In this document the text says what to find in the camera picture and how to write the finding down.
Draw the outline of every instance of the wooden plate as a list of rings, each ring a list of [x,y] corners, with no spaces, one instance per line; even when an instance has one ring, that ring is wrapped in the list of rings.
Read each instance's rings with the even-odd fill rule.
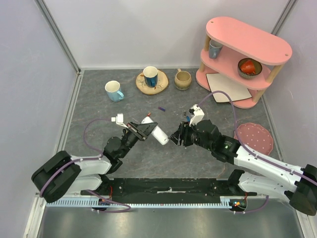
[[[273,138],[263,126],[254,123],[239,125],[237,129],[243,143],[262,154],[269,155],[273,150]]]
[[[157,93],[160,93],[161,91],[163,91],[165,88],[167,88],[168,86],[168,78],[166,76],[166,74],[158,69],[158,83],[154,88],[149,87],[144,80],[144,75],[143,73],[140,73],[136,80],[135,80],[135,84],[137,85],[137,88],[145,94],[148,95],[154,95]]]

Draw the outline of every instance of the gray mug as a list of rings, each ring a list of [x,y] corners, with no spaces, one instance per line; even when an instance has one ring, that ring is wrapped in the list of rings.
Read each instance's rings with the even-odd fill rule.
[[[209,41],[209,58],[211,59],[217,58],[221,49],[222,49],[222,44],[220,44],[217,41],[210,40]]]

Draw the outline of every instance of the shelf tier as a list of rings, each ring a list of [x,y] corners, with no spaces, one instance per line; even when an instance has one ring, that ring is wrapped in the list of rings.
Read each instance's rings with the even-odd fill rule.
[[[232,17],[208,21],[207,35],[225,46],[268,65],[281,65],[292,56],[291,46],[282,38]]]
[[[196,80],[200,86],[202,86],[203,88],[206,88],[208,91],[210,91],[208,81],[207,81],[207,76],[206,76],[207,73],[218,73],[218,72],[205,66],[205,70],[203,72],[200,72],[199,70],[197,70]],[[249,89],[249,92],[251,93],[252,97],[255,96],[255,94],[257,93],[256,90],[252,90],[252,89]],[[236,106],[238,108],[243,108],[243,109],[251,108],[251,107],[255,106],[255,104],[257,104],[257,103],[253,102],[252,98],[233,102],[234,106]]]
[[[230,49],[226,46],[222,47],[219,56],[216,59],[210,59],[208,51],[201,51],[201,60],[209,68],[222,73],[223,75],[231,78],[232,80],[246,86],[252,90],[263,90],[271,85],[271,83],[266,82],[270,70],[267,66],[262,65],[262,72],[253,79],[244,79],[238,73],[238,62],[245,58],[239,52]]]

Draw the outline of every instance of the metal bowl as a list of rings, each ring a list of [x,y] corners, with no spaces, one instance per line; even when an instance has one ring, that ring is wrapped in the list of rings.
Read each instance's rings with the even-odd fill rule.
[[[243,65],[247,60],[251,60],[253,62],[254,67],[256,69],[256,74],[248,74],[248,73],[244,73],[241,71],[241,69],[240,69],[241,65]],[[254,59],[244,58],[244,59],[240,60],[238,63],[238,73],[241,77],[243,77],[245,79],[252,79],[252,78],[258,76],[261,72],[262,72],[262,64]]]

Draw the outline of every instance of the mug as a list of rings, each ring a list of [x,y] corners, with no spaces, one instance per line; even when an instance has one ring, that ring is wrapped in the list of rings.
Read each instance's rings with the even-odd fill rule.
[[[105,90],[110,99],[114,102],[119,102],[120,100],[124,99],[124,95],[121,92],[121,86],[118,81],[113,80],[106,83]]]
[[[175,85],[179,90],[186,90],[192,83],[192,76],[189,72],[182,71],[180,68],[177,69],[177,74],[175,75]]]
[[[210,40],[209,41],[209,58],[215,59],[218,57],[221,49],[222,49],[222,44],[220,44],[217,41]]]
[[[158,69],[153,66],[148,66],[143,70],[145,83],[154,88],[158,83]]]

